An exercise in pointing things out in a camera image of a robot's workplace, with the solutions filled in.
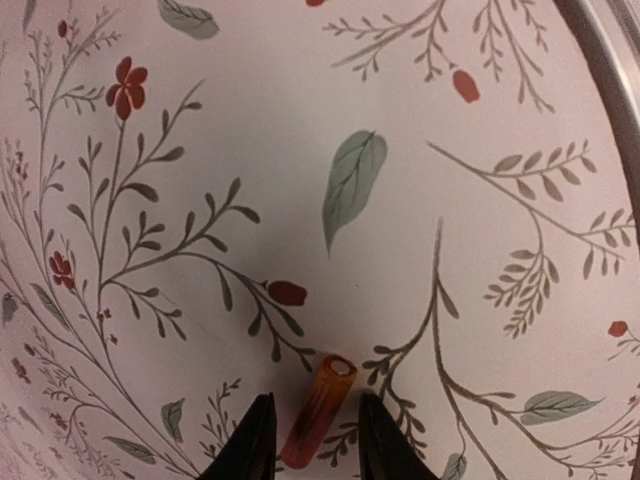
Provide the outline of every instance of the wallpaper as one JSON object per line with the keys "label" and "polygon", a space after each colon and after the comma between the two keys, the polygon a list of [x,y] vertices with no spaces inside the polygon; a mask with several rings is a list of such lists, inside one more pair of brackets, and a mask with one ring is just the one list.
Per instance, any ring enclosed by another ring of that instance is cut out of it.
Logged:
{"label": "wallpaper", "polygon": [[440,478],[629,478],[640,263],[551,0],[24,0],[0,19],[0,476],[196,478],[323,355]]}

